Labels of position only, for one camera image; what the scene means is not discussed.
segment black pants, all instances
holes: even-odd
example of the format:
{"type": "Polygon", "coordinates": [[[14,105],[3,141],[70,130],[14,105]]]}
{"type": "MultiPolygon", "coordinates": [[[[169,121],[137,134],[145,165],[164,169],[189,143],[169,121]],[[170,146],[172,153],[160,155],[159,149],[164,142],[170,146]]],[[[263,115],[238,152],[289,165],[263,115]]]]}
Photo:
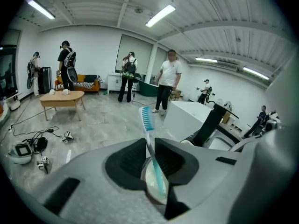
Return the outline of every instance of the black pants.
{"type": "Polygon", "coordinates": [[[118,101],[121,102],[123,98],[123,94],[125,93],[126,84],[128,82],[128,93],[127,93],[127,101],[131,101],[131,93],[132,93],[132,86],[133,86],[133,80],[123,77],[121,81],[121,91],[120,95],[118,96],[118,101]]]}
{"type": "Polygon", "coordinates": [[[207,94],[201,94],[197,102],[204,104],[207,94]]]}
{"type": "Polygon", "coordinates": [[[62,82],[64,83],[64,89],[68,89],[70,91],[74,91],[74,83],[69,79],[67,75],[67,70],[61,70],[61,78],[62,82]]]}
{"type": "Polygon", "coordinates": [[[156,110],[159,110],[161,102],[162,102],[162,108],[164,110],[167,110],[168,97],[170,96],[171,91],[172,91],[171,86],[159,85],[158,92],[157,92],[156,110]]]}
{"type": "Polygon", "coordinates": [[[255,131],[255,129],[259,126],[260,121],[258,120],[257,122],[254,123],[254,125],[251,127],[251,129],[249,129],[249,131],[244,135],[245,138],[248,138],[249,135],[255,131]]]}

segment white sneakers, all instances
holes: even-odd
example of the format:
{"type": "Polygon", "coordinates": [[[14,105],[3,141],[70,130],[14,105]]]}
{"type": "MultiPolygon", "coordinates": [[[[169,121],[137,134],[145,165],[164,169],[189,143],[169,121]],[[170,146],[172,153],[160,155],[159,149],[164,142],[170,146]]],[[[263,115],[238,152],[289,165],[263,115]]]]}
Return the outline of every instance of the white sneakers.
{"type": "MultiPolygon", "coordinates": [[[[158,113],[159,110],[153,109],[151,112],[152,112],[152,113],[158,113]]],[[[160,111],[160,115],[161,115],[161,116],[165,115],[165,113],[166,113],[166,110],[161,110],[161,111],[160,111]]]]}

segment toothbrush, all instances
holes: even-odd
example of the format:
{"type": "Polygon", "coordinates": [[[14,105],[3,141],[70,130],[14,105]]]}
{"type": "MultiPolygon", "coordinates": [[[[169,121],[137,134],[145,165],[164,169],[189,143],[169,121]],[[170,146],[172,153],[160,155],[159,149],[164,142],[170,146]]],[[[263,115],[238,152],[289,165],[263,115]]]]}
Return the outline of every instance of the toothbrush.
{"type": "Polygon", "coordinates": [[[146,146],[148,147],[149,154],[153,160],[153,166],[154,166],[154,170],[156,173],[156,179],[157,179],[157,184],[159,187],[159,192],[160,192],[161,196],[165,197],[166,192],[163,187],[162,171],[161,171],[161,168],[155,158],[155,151],[150,144],[150,131],[155,129],[154,120],[152,118],[151,111],[150,111],[149,107],[139,108],[139,113],[140,113],[140,117],[142,119],[143,131],[145,133],[146,146]]]}

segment cup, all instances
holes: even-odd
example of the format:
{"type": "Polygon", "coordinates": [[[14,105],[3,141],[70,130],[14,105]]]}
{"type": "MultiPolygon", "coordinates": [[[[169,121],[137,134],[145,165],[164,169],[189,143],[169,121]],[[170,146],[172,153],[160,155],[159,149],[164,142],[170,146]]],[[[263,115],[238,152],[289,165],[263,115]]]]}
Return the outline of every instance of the cup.
{"type": "Polygon", "coordinates": [[[63,93],[64,95],[68,95],[68,94],[70,93],[70,91],[69,91],[68,89],[64,89],[64,90],[62,91],[62,93],[63,93]]]}

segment ceiling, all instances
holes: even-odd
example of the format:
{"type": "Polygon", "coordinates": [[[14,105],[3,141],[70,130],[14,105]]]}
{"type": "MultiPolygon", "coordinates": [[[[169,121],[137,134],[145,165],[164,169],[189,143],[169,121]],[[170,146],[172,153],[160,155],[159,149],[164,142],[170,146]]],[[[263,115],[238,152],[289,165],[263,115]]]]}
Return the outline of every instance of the ceiling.
{"type": "Polygon", "coordinates": [[[196,57],[247,66],[273,80],[288,64],[296,41],[274,0],[37,0],[55,19],[24,3],[17,17],[40,31],[101,25],[134,31],[175,49],[192,64],[196,57]],[[165,6],[176,11],[153,27],[145,23],[165,6]]]}

